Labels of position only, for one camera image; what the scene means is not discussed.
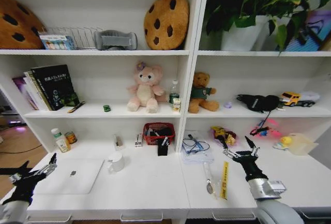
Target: green shirt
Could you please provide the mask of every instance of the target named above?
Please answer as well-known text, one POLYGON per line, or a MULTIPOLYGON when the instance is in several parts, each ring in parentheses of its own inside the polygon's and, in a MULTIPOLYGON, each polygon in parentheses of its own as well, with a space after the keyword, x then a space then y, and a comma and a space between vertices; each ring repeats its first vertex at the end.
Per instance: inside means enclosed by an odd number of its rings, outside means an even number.
POLYGON ((192 87, 191 91, 191 98, 202 98, 207 99, 207 95, 210 95, 210 92, 212 91, 212 88, 196 88, 192 87))

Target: chocolate chip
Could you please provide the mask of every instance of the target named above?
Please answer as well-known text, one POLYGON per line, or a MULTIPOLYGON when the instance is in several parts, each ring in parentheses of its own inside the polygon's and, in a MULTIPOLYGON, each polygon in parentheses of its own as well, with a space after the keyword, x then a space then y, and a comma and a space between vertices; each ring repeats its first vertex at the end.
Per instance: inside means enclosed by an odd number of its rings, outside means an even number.
POLYGON ((170 8, 171 8, 172 10, 174 10, 175 7, 176 7, 176 0, 171 0, 171 1, 170 1, 170 8))
POLYGON ((19 9, 21 9, 24 13, 29 14, 29 12, 19 3, 17 3, 19 9))
POLYGON ((12 35, 12 37, 19 42, 22 42, 25 40, 24 36, 19 33, 15 33, 14 35, 12 35))
POLYGON ((159 38, 155 37, 155 39, 153 40, 154 44, 158 44, 159 43, 159 38))
POLYGON ((31 30, 32 30, 32 32, 34 32, 35 33, 35 35, 37 36, 37 37, 39 37, 39 33, 38 33, 38 30, 33 26, 33 27, 31 27, 31 30))
POLYGON ((10 24, 14 25, 14 26, 17 26, 19 23, 17 22, 17 20, 15 20, 13 17, 11 17, 10 15, 8 14, 5 14, 3 16, 3 19, 7 22, 9 22, 10 24))
POLYGON ((151 8, 149 9, 149 13, 152 13, 153 12, 153 10, 154 10, 154 4, 151 6, 151 8))
POLYGON ((168 26, 167 27, 167 33, 168 33, 168 37, 171 37, 172 36, 172 26, 170 25, 170 26, 168 26))
POLYGON ((156 19, 155 22, 154 22, 154 27, 156 29, 159 29, 160 28, 160 20, 159 19, 156 19))

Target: shelf board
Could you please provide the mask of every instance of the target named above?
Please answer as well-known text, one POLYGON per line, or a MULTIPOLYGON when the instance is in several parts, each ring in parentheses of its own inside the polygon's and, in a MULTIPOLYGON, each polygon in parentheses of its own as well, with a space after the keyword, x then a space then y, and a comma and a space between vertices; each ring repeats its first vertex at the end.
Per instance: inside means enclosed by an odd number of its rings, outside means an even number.
MULTIPOLYGON (((289 117, 331 117, 331 111, 319 106, 310 108, 304 107, 284 107, 285 111, 273 110, 270 117, 289 118, 289 117)), ((265 118, 267 113, 254 112, 246 108, 243 104, 233 102, 232 108, 226 109, 221 105, 220 109, 212 112, 203 108, 199 109, 197 114, 188 113, 188 118, 265 118)))
MULTIPOLYGON (((190 207, 197 209, 197 211, 199 209, 211 209, 210 215, 214 211, 215 216, 218 213, 216 208, 255 208, 256 203, 250 193, 249 185, 245 180, 246 175, 241 165, 226 157, 218 144, 210 139, 206 140, 210 144, 214 156, 214 162, 210 164, 214 179, 220 180, 223 163, 224 161, 229 162, 228 199, 216 200, 208 194, 206 176, 201 165, 187 165, 181 161, 190 207)), ((261 148, 256 164, 271 181, 280 180, 287 188, 287 191, 281 195, 280 202, 291 207, 330 206, 331 191, 328 189, 331 181, 331 170, 309 155, 296 156, 289 151, 272 148, 277 140, 253 138, 253 141, 256 146, 261 148)), ((238 145, 231 147, 231 150, 243 151, 248 148, 246 141, 240 139, 238 145)))
POLYGON ((188 50, 135 50, 135 51, 98 51, 98 50, 0 50, 0 55, 79 55, 79 56, 177 56, 188 55, 188 50))
POLYGON ((157 113, 147 113, 145 107, 140 107, 137 112, 127 110, 127 102, 116 102, 110 100, 87 102, 73 113, 68 113, 72 107, 63 107, 57 111, 32 110, 24 115, 25 118, 139 118, 139 117, 180 117, 180 113, 173 112, 171 106, 166 102, 159 103, 157 113), (111 107, 110 112, 103 111, 103 105, 111 107))
MULTIPOLYGON (((28 208, 30 214, 41 211, 67 211, 72 214, 90 211, 100 215, 100 210, 163 210, 189 208, 185 183, 180 168, 180 157, 169 146, 167 156, 157 156, 157 146, 134 147, 133 140, 124 140, 121 150, 125 167, 119 172, 108 172, 109 163, 104 161, 89 194, 85 195, 38 195, 28 208)), ((57 160, 107 159, 114 152, 109 140, 79 140, 69 152, 57 152, 57 160)), ((52 153, 38 165, 48 164, 52 153)))
POLYGON ((261 57, 331 57, 331 51, 317 52, 276 52, 276 51, 198 51, 200 56, 261 56, 261 57))

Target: laptop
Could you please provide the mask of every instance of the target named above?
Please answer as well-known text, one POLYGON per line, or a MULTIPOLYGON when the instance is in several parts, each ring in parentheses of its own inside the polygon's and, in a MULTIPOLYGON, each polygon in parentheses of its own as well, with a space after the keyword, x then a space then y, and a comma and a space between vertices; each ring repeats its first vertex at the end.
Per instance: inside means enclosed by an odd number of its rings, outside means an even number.
POLYGON ((40 181, 34 194, 88 194, 98 176, 103 159, 63 159, 40 181))

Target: wire basket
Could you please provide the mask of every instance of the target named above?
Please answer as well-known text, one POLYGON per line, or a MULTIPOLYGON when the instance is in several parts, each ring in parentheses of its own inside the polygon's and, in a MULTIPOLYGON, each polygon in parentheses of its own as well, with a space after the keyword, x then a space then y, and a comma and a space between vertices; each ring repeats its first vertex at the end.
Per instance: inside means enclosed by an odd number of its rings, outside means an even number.
POLYGON ((155 122, 155 123, 146 123, 143 129, 143 135, 144 135, 144 140, 146 140, 147 145, 157 145, 158 139, 165 139, 168 137, 169 144, 174 140, 175 138, 175 129, 174 125, 171 123, 163 123, 163 122, 155 122), (164 129, 166 127, 171 128, 171 135, 169 136, 147 136, 148 130, 151 128, 154 131, 159 131, 161 129, 164 129))
POLYGON ((46 27, 43 31, 48 34, 71 36, 77 50, 96 50, 93 33, 100 32, 102 29, 99 27, 46 27))

